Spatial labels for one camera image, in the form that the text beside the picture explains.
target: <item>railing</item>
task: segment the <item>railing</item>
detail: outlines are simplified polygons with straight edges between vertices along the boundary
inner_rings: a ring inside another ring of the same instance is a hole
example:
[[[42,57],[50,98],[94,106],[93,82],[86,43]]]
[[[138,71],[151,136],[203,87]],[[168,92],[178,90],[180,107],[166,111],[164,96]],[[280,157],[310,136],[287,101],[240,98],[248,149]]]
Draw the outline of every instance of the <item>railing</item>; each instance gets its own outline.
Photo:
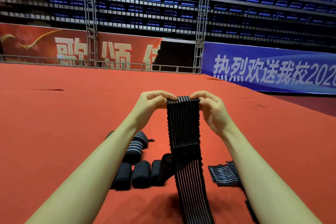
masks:
[[[155,65],[155,64],[112,62],[112,61],[99,61],[99,60],[89,61],[79,59],[59,59],[59,58],[31,57],[20,55],[0,55],[0,63],[198,74],[193,72],[193,67],[185,67],[185,66]]]

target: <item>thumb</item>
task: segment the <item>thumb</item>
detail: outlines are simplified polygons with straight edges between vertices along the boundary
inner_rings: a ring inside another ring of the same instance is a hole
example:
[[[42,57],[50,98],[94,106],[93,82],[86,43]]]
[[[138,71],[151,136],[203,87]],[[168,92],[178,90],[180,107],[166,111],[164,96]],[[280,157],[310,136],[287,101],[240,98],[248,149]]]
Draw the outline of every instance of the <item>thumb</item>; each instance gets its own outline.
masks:
[[[150,103],[151,106],[158,109],[158,108],[164,108],[166,106],[167,99],[160,95],[149,100],[148,102]]]
[[[215,110],[217,107],[217,104],[215,101],[213,101],[210,98],[204,98],[199,101],[199,104],[203,108],[209,108],[210,110]]]

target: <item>red banner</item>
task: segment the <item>red banner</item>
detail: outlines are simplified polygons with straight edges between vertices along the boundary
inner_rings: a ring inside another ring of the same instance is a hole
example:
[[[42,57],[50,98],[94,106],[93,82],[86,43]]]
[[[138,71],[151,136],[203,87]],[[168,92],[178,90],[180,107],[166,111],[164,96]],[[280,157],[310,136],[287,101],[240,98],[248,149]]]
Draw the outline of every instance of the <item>red banner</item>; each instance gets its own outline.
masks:
[[[61,65],[76,65],[87,59],[86,31],[0,23],[0,40],[6,61],[55,64],[54,59],[17,58],[15,56],[58,58]],[[98,60],[103,65],[121,68],[121,64],[146,64],[150,70],[162,38],[98,33]],[[141,69],[141,65],[124,64],[126,69]]]

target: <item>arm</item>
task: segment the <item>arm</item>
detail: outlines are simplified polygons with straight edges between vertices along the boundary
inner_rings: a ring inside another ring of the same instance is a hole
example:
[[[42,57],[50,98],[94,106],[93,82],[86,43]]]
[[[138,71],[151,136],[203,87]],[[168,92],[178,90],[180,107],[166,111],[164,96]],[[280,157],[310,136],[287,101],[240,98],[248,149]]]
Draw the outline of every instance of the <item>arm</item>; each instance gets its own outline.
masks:
[[[321,224],[294,191],[250,145],[230,118],[223,101],[205,91],[199,97],[203,117],[227,146],[251,206],[261,224]]]
[[[129,143],[156,109],[166,107],[166,98],[177,99],[161,90],[142,93],[115,132],[84,160],[26,224],[93,223]]]

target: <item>forearm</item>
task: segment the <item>forearm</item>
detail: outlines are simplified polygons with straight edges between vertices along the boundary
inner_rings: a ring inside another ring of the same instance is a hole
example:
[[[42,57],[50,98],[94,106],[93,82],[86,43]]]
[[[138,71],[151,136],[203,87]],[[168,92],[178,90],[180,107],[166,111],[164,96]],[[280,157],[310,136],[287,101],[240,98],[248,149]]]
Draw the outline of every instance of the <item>forearm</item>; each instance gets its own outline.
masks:
[[[126,118],[45,201],[27,224],[93,223],[128,145],[137,133],[133,124],[131,118]]]
[[[235,125],[223,141],[261,224],[321,223]]]

